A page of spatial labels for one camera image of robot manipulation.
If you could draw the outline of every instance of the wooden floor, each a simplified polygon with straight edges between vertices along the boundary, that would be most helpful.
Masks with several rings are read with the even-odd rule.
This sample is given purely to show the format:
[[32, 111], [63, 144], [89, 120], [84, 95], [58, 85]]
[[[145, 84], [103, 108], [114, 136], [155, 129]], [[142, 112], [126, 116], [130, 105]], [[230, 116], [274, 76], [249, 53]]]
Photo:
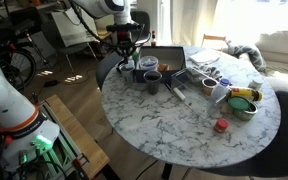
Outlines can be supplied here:
[[[111, 134], [111, 126], [108, 123], [101, 105], [101, 92], [97, 87], [95, 72], [97, 61], [91, 56], [73, 56], [72, 65], [77, 74], [83, 76], [75, 83], [65, 83], [64, 80], [70, 77], [68, 63], [64, 57], [60, 57], [51, 68], [53, 74], [39, 76], [33, 79], [32, 83], [22, 92], [27, 98], [33, 92], [39, 94], [39, 99], [44, 100], [53, 94], [66, 104], [70, 111], [75, 115], [86, 131], [97, 139], [101, 148], [110, 157], [110, 165], [122, 180], [134, 180], [138, 174], [156, 159], [136, 150], [125, 142], [116, 132]], [[50, 80], [57, 80], [60, 83], [52, 87], [43, 87], [44, 83]], [[139, 179], [161, 179], [164, 163], [158, 161], [148, 169]], [[180, 180], [187, 168], [183, 166], [173, 166], [171, 180]], [[99, 175], [97, 180], [105, 179]], [[248, 180], [248, 177], [224, 177], [192, 169], [186, 177], [187, 180]], [[269, 178], [270, 180], [288, 180], [286, 178]]]

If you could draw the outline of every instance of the bowl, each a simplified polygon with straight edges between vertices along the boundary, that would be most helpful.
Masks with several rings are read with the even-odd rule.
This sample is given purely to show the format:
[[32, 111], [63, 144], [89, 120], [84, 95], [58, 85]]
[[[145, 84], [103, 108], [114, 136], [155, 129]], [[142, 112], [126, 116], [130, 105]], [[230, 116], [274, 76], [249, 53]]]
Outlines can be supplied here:
[[250, 115], [251, 103], [247, 99], [239, 96], [234, 96], [228, 100], [228, 104], [232, 108], [232, 114], [238, 119], [242, 121], [248, 121], [253, 117]]
[[139, 60], [141, 70], [157, 70], [158, 59], [155, 56], [144, 56]]
[[245, 111], [233, 110], [234, 116], [242, 121], [249, 121], [253, 118], [253, 116], [258, 112], [257, 106], [250, 102], [250, 106]]

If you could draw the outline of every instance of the green light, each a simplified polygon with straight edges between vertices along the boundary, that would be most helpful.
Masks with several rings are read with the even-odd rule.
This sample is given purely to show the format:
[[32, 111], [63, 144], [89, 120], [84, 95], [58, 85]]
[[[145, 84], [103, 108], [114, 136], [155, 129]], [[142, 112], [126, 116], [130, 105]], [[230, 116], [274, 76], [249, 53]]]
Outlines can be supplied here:
[[49, 139], [45, 138], [44, 136], [42, 135], [37, 135], [36, 136], [36, 139], [39, 140], [41, 143], [45, 143], [45, 144], [48, 144], [48, 145], [51, 145], [52, 144], [52, 141], [50, 141]]
[[23, 157], [23, 162], [26, 163], [28, 161], [27, 156]]

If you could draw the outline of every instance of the green object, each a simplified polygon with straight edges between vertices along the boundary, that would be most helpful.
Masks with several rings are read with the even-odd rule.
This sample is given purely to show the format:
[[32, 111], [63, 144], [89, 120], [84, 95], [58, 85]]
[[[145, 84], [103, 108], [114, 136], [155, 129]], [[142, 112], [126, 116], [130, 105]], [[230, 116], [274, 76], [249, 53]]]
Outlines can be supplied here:
[[134, 51], [134, 53], [132, 54], [132, 58], [133, 58], [133, 60], [135, 61], [135, 63], [138, 62], [139, 55], [140, 55], [140, 54], [137, 52], [137, 50]]
[[36, 136], [36, 140], [39, 141], [39, 142], [42, 142], [42, 144], [48, 144], [48, 145], [52, 144], [52, 141], [48, 140], [47, 138], [45, 138], [42, 135], [37, 135]]
[[228, 104], [235, 110], [245, 111], [250, 107], [250, 103], [247, 99], [242, 97], [231, 97], [228, 100]]

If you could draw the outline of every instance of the red bottle cap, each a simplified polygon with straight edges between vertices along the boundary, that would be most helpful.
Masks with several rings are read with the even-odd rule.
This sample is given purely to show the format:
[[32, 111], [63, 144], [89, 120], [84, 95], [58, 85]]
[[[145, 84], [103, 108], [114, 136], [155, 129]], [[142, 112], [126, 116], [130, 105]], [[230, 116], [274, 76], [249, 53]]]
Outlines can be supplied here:
[[6, 144], [11, 144], [12, 141], [13, 141], [13, 138], [11, 136], [5, 136], [5, 143]]
[[224, 118], [218, 118], [216, 122], [216, 128], [220, 131], [225, 131], [228, 127], [228, 122]]

